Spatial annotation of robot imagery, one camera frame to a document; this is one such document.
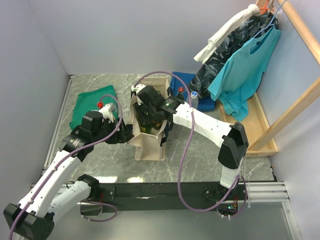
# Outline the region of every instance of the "blue cloth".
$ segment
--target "blue cloth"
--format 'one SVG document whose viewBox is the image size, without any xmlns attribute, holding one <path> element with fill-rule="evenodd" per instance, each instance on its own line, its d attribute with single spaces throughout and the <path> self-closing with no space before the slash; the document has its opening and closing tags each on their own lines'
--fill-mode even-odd
<svg viewBox="0 0 320 240">
<path fill-rule="evenodd" d="M 208 90 L 219 99 L 226 114 L 241 122 L 248 115 L 247 99 L 256 92 L 281 31 L 270 28 L 263 36 L 251 38 L 226 61 Z"/>
<path fill-rule="evenodd" d="M 173 71 L 173 74 L 177 75 L 179 78 L 181 78 L 186 85 L 188 85 L 191 82 L 191 79 L 194 78 L 195 74 L 193 73 L 184 73 L 184 72 L 178 72 Z M 170 87 L 173 91 L 173 96 L 176 96 L 178 94 L 178 88 L 183 87 L 182 83 L 176 79 L 175 77 L 171 78 Z M 183 96 L 184 100 L 187 100 L 187 91 L 184 90 Z M 210 97 L 199 99 L 199 104 L 197 107 L 197 110 L 200 112 L 209 112 L 213 111 L 215 109 L 215 101 L 213 101 Z"/>
</svg>

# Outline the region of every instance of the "wooden shelf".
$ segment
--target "wooden shelf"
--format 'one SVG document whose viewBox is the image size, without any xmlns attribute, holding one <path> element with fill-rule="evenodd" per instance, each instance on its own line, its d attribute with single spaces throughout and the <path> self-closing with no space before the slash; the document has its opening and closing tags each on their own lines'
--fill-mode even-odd
<svg viewBox="0 0 320 240">
<path fill-rule="evenodd" d="M 244 125 L 245 132 L 249 141 L 249 147 L 246 152 L 247 157 L 252 156 L 272 156 L 279 152 L 276 141 L 272 138 L 266 145 L 259 150 L 250 150 L 250 146 L 269 128 L 269 124 L 261 106 L 257 93 L 254 93 L 248 100 L 249 114 L 241 122 Z M 234 124 L 236 120 L 226 115 L 224 106 L 220 101 L 216 102 L 220 120 Z"/>
</svg>

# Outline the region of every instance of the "wooden clothes rack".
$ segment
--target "wooden clothes rack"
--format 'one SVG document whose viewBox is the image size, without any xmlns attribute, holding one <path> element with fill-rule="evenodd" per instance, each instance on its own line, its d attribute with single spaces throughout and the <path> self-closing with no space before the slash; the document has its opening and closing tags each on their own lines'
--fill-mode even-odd
<svg viewBox="0 0 320 240">
<path fill-rule="evenodd" d="M 268 0 L 257 0 L 256 5 L 262 8 L 267 1 Z M 285 0 L 277 0 L 279 4 L 282 4 L 284 1 Z M 314 59 L 320 65 L 320 44 L 289 0 L 282 5 L 282 10 L 298 32 Z M 249 148 L 246 156 L 271 156 L 276 154 L 278 148 L 274 136 L 302 113 L 302 111 L 318 97 L 320 97 L 320 77 L 271 126 L 269 126 L 257 93 L 255 93 L 253 97 L 248 99 L 250 117 L 248 116 L 242 121 L 242 124 L 246 127 L 249 140 Z M 224 107 L 220 102 L 217 103 L 217 106 L 221 120 L 230 123 L 235 122 L 233 117 L 225 114 Z M 256 125 L 259 125 L 262 131 L 262 133 L 260 131 L 259 136 L 257 136 Z"/>
</svg>

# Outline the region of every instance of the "green towel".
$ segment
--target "green towel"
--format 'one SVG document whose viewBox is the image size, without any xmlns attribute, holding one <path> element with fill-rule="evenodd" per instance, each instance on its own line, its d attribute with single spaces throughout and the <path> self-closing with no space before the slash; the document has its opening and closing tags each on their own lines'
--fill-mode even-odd
<svg viewBox="0 0 320 240">
<path fill-rule="evenodd" d="M 73 130 L 76 126 L 81 124 L 83 116 L 88 111 L 99 110 L 97 103 L 99 102 L 100 98 L 105 94 L 110 94 L 116 97 L 116 91 L 114 89 L 114 86 L 109 85 L 95 91 L 83 92 L 78 95 L 78 98 L 76 100 L 76 103 L 73 109 L 72 121 L 69 124 L 71 130 Z M 102 102 L 104 105 L 113 103 L 116 106 L 115 111 L 113 112 L 113 116 L 115 117 L 115 119 L 117 119 L 118 118 L 117 102 L 111 97 L 105 97 L 102 100 Z"/>
</svg>

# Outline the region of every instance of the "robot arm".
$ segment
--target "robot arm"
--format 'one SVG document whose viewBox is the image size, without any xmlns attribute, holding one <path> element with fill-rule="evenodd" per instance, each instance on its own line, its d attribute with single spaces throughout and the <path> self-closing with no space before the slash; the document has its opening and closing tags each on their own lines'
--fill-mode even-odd
<svg viewBox="0 0 320 240">
<path fill-rule="evenodd" d="M 218 160 L 222 164 L 220 184 L 229 189 L 240 173 L 240 166 L 249 146 L 244 126 L 219 121 L 194 108 L 175 96 L 164 99 L 153 86 L 138 84 L 131 91 L 138 102 L 134 108 L 143 124 L 153 120 L 168 120 L 171 123 L 192 128 L 193 112 L 194 131 L 205 136 L 220 148 Z"/>
<path fill-rule="evenodd" d="M 94 177 L 84 174 L 78 178 L 71 188 L 57 198 L 54 198 L 71 173 L 85 159 L 87 154 L 93 151 L 93 146 L 82 149 L 75 155 L 68 157 L 58 168 L 56 168 L 56 165 L 72 151 L 108 136 L 116 128 L 113 110 L 115 110 L 115 106 L 107 104 L 99 111 L 87 112 L 82 118 L 81 125 L 77 126 L 69 136 L 64 138 L 63 143 L 59 147 L 60 151 L 57 152 L 50 167 L 37 184 L 17 205 L 11 203 L 7 205 L 3 213 L 11 228 L 20 211 L 28 203 L 31 203 L 19 219 L 19 224 L 14 229 L 15 233 L 28 240 L 45 240 L 52 232 L 59 218 L 74 205 L 83 200 L 100 197 L 99 181 Z M 119 130 L 106 143 L 126 143 L 131 138 L 133 138 L 133 134 L 122 122 Z M 39 194 L 32 201 L 31 197 L 50 174 L 52 175 L 46 182 L 45 187 L 40 190 Z"/>
</svg>

